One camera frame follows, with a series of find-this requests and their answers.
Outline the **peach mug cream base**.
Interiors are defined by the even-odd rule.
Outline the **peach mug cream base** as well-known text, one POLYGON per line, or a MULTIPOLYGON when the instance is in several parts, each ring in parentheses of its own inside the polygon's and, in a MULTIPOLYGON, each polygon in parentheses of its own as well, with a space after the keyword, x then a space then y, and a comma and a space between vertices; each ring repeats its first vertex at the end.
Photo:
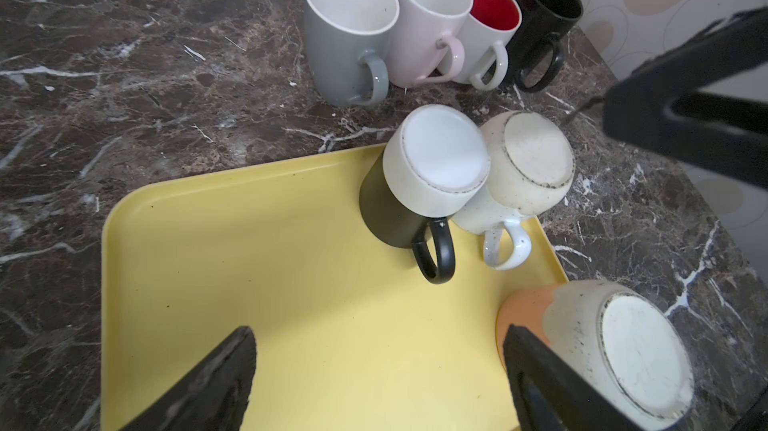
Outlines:
POLYGON ((664 430, 689 411, 694 375, 664 313, 633 290, 604 280, 520 290, 498 311, 496 340, 528 328, 643 430, 664 430))

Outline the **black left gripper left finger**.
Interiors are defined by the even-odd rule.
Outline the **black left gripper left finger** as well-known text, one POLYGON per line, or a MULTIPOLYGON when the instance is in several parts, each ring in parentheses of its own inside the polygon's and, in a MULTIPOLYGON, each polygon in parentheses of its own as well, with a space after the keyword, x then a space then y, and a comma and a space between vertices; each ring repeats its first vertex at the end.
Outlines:
POLYGON ((240 326, 125 430, 238 430, 257 363, 252 329, 240 326))

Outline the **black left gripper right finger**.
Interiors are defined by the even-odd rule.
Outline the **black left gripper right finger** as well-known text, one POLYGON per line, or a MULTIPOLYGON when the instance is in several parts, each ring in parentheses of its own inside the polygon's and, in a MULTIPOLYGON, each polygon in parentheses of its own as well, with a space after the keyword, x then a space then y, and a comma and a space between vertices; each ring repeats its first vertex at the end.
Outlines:
POLYGON ((636 430, 528 328, 508 328, 503 356, 522 430, 636 430))

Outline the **white mug red inside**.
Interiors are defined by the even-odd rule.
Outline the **white mug red inside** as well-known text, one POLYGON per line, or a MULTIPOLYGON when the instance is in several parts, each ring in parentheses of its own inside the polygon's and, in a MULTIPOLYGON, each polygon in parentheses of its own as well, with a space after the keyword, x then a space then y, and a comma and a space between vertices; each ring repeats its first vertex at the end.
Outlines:
POLYGON ((464 48, 464 62, 453 82, 471 84, 479 91, 497 88, 509 69, 506 45, 522 25, 516 0, 473 0, 457 39, 464 48))

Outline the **black mug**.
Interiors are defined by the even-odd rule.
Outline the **black mug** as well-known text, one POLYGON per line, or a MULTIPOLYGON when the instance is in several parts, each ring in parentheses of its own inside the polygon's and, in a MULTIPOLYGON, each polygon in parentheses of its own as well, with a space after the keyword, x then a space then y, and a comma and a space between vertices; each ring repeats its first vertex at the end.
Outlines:
POLYGON ((562 40, 583 15, 581 0, 516 0, 521 24, 506 45, 509 65, 503 82, 534 93, 548 86, 565 61, 562 40), (534 84, 525 79, 546 56, 551 60, 534 84))

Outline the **black-green mug white base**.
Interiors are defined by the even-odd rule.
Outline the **black-green mug white base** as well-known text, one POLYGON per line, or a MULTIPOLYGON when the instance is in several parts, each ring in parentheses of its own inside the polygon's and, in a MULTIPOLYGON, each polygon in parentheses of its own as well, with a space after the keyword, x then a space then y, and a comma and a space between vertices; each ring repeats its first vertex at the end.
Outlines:
POLYGON ((449 219, 485 184, 490 157, 479 127, 442 104, 410 112, 365 176, 359 208, 380 241, 412 251, 432 284, 452 279, 449 219))

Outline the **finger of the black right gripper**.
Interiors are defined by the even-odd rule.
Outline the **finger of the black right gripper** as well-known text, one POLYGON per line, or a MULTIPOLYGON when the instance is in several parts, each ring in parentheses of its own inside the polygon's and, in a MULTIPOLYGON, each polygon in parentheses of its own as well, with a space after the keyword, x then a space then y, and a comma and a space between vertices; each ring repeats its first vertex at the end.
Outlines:
POLYGON ((707 88, 766 62, 767 9, 738 11, 645 61, 564 121, 599 107, 614 140, 766 188, 766 101, 707 88))

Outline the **pink mug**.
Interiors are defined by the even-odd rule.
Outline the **pink mug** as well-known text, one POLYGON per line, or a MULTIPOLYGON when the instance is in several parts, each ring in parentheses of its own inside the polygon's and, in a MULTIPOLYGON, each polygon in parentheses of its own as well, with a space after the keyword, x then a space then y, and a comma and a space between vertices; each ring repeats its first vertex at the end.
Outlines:
POLYGON ((400 13, 386 58, 392 84, 408 89, 457 77, 465 62, 458 32, 473 0, 398 1, 400 13))

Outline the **grey mug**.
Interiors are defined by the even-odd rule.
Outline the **grey mug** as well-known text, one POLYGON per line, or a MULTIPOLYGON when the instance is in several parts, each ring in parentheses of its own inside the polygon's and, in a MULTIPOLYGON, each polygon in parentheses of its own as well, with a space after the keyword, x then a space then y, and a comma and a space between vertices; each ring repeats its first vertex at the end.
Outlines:
POLYGON ((385 100, 385 58, 399 15, 398 0, 305 0, 304 47, 325 101, 349 107, 385 100))

